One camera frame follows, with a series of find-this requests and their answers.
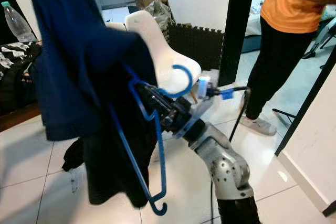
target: plastic bag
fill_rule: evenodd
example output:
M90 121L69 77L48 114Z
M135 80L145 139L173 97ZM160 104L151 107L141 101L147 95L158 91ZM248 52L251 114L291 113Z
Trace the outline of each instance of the plastic bag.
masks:
M154 17L161 31L168 28L168 24L172 21L171 11L168 6L163 4L160 0L154 0L145 10Z

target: white chair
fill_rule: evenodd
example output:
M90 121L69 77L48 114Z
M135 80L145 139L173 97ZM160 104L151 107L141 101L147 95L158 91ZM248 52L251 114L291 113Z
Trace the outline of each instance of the white chair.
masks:
M110 27L120 31L126 31L126 27L123 23L115 23L115 22L105 22L106 27Z
M166 42L158 24L150 13L140 10L125 18L127 31L134 31L146 42L154 62L158 87L169 93L183 91L189 81L183 70L173 69L172 65L183 65L193 77L193 85L201 75L199 64L176 51Z

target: person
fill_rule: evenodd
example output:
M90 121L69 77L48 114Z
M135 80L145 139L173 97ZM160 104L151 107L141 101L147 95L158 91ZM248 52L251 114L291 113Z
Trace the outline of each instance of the person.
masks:
M332 3L336 0L265 0L260 12L260 54L248 79L251 97L243 125L264 135L276 134L276 128L259 115L307 50L325 4Z

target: black clothing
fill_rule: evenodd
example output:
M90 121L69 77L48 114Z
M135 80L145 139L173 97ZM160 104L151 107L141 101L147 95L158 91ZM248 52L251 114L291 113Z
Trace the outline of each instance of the black clothing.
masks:
M260 22L260 54L247 83L251 97L246 116L250 119L258 118L266 102L285 84L315 35L315 32L283 33L272 28L263 18Z

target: blue clothes hanger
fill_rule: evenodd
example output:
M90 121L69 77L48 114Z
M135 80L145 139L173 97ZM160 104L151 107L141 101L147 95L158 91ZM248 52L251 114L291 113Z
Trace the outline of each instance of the blue clothes hanger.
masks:
M124 135L124 132L121 128L121 124L118 120L117 114L116 114L116 112L115 112L111 103L109 104L110 112L111 112L112 118L114 120L114 123L116 124L116 127L118 129L118 133L121 137L122 143L123 143L123 145L126 149L126 152L127 152L128 156L131 160L131 163L132 163L132 166L135 170L135 173L137 174L137 177L139 179L141 187L142 187L142 189L145 193L145 196L146 196L148 202L150 203L154 213L156 215L162 216L167 212L167 203L164 202L162 204L161 209L158 209L155 205L155 203L158 200L162 199L166 195L166 192L167 192L164 147L163 147L163 140L162 140L162 134L161 134L160 117L159 117L159 114L158 114L157 110L154 110L152 114L147 113L147 111L146 111L146 109L145 109L137 91L135 90L135 84L137 84L137 83L142 83L144 85L149 85L149 84L140 80L139 77L137 76L137 74L134 73L134 71L129 66L124 65L124 67L126 68L128 73L131 74L132 77L133 77L129 82L129 89L131 90L131 92L132 92L132 94L133 94L133 96L134 96L142 114L143 114L143 117L147 121L154 120L154 122L155 122L155 130L156 130L156 135L157 135L157 139L158 139L159 157L160 157L160 170L161 170L161 192L159 192L155 196L151 196L151 193L149 192L148 186L147 186L147 184L146 184L146 182L145 182L145 180L144 180L144 178L141 174L141 171L139 169L137 161L134 158L134 155L132 153L130 145L128 144L128 141L127 141L127 139ZM158 90L159 90L160 93L166 95L167 97L177 98L177 97L180 97L180 96L182 96L184 94L187 94L191 91L191 88L192 88L192 85L193 85L193 79L192 79L192 75L191 75L190 71L185 66L173 65L172 67L173 67L173 69L183 70L188 75L189 84L188 84L187 88L185 90L183 90L181 92L178 92L178 93L175 93L175 94L168 93L163 89L158 89Z

